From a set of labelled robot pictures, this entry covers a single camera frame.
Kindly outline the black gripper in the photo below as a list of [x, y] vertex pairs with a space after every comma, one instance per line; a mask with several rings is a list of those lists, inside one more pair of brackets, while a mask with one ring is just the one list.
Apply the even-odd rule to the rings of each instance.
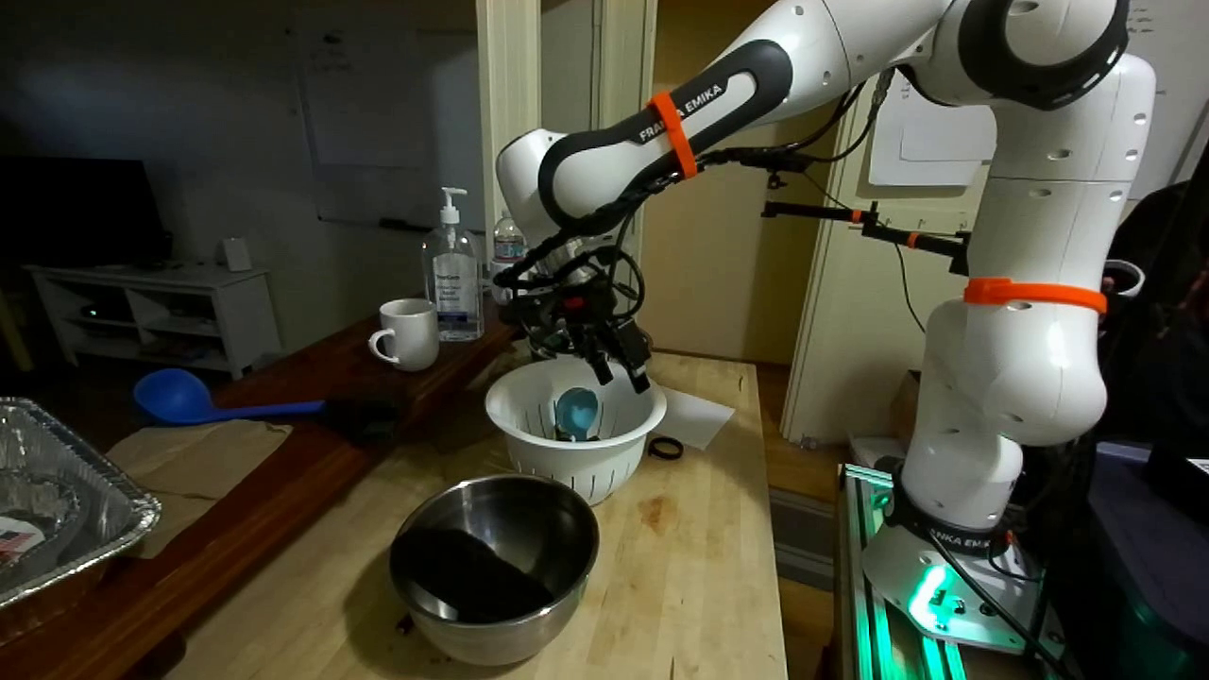
[[650, 390], [650, 336], [636, 314], [648, 304], [641, 285], [590, 277], [585, 285], [554, 285], [523, 292], [505, 307], [505, 320], [544, 350], [583, 355], [600, 385], [614, 382], [607, 360], [621, 360], [636, 392]]

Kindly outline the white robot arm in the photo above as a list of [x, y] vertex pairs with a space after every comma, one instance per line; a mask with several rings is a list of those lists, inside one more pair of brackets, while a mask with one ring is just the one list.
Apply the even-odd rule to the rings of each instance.
[[1158, 101], [1127, 50], [1131, 0], [770, 0], [700, 76], [595, 127], [515, 136], [495, 181], [523, 271], [624, 228], [705, 152], [899, 71], [938, 107], [994, 112], [999, 149], [969, 238], [964, 296], [927, 324], [902, 494], [945, 528], [991, 533], [1030, 446], [1072, 443], [1107, 407], [1098, 292]]

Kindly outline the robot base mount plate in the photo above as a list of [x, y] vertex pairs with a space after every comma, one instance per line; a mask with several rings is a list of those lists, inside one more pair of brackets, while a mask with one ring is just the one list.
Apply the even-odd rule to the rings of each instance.
[[994, 654], [1020, 654], [1043, 607], [1048, 569], [1020, 547], [969, 557], [902, 524], [863, 547], [874, 593], [918, 631]]

